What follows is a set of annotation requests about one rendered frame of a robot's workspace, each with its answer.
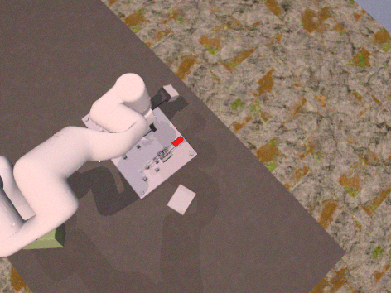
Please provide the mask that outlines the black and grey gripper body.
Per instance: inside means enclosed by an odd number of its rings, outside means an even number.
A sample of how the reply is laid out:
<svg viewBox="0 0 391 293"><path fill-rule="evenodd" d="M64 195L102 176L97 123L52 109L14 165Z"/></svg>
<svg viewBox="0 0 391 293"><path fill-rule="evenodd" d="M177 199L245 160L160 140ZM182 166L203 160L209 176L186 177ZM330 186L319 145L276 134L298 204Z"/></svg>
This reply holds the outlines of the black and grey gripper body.
<svg viewBox="0 0 391 293"><path fill-rule="evenodd" d="M157 124L157 120L156 120L156 117L155 117L153 111L151 110L151 108L143 116L147 119L147 130L146 130L146 132L147 132L150 129L150 127L149 127L150 124L152 124L152 123Z"/></svg>

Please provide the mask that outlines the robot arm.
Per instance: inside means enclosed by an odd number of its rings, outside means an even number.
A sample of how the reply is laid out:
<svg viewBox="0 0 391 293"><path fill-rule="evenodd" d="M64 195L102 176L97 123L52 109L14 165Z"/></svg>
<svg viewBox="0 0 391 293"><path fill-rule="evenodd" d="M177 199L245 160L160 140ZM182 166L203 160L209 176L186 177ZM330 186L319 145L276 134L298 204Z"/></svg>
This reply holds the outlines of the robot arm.
<svg viewBox="0 0 391 293"><path fill-rule="evenodd" d="M67 179L87 161L125 155L146 133L143 115L178 96L167 85L149 98L139 75L123 74L89 111L91 121L111 133L65 127L15 166L0 156L0 257L18 252L67 221L80 205Z"/></svg>

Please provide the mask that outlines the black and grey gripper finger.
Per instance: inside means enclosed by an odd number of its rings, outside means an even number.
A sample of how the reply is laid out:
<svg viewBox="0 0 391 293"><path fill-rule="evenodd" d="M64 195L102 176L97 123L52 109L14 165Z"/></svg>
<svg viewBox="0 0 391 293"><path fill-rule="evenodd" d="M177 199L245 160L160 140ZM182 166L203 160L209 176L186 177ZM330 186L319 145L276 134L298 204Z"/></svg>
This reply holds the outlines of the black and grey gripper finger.
<svg viewBox="0 0 391 293"><path fill-rule="evenodd" d="M155 132L157 129L155 128L155 126L153 125L153 123L152 124L150 124L150 126L149 126L151 129L152 129L152 131L153 132Z"/></svg>

